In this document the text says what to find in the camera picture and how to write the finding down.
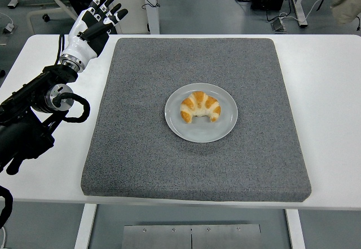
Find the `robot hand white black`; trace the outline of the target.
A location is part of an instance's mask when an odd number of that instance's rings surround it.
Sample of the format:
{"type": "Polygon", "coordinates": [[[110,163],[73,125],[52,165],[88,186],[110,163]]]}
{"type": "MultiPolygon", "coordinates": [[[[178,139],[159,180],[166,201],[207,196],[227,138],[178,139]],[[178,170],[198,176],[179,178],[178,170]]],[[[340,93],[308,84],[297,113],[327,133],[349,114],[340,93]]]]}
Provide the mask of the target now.
{"type": "Polygon", "coordinates": [[[68,34],[67,47],[61,52],[61,64],[75,64],[85,69],[91,59],[98,57],[108,41],[109,34],[128,13],[120,4],[109,9],[114,0],[92,0],[83,10],[68,34]]]}

